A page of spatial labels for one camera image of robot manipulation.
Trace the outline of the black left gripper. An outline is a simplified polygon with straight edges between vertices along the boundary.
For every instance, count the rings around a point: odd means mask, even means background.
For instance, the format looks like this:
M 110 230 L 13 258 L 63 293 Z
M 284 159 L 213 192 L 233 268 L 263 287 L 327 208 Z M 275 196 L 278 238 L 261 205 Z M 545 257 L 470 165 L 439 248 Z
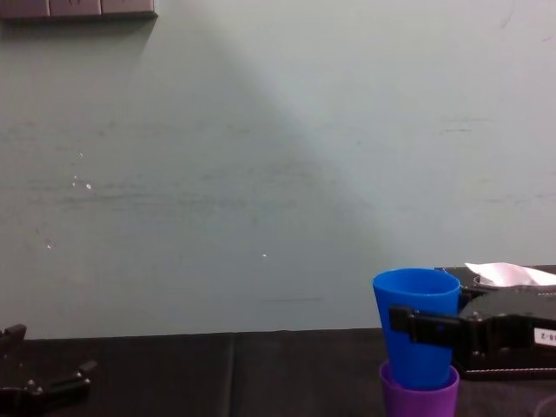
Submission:
M 6 359 L 17 345 L 23 342 L 27 327 L 16 324 L 1 331 L 0 357 Z M 39 416 L 42 402 L 81 400 L 89 395 L 90 375 L 97 367 L 96 361 L 87 361 L 73 373 L 39 383 L 28 380 L 24 387 L 1 388 L 2 416 Z

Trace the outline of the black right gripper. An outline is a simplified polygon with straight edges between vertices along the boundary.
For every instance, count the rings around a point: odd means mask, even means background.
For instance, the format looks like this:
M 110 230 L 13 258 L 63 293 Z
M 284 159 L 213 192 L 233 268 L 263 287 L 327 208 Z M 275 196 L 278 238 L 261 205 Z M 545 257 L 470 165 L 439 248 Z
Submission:
M 555 293 L 498 290 L 478 282 L 460 284 L 459 317 L 465 333 L 453 350 L 456 363 L 554 363 Z M 455 316 L 406 306 L 389 308 L 392 331 L 412 343 L 453 348 L 462 325 Z

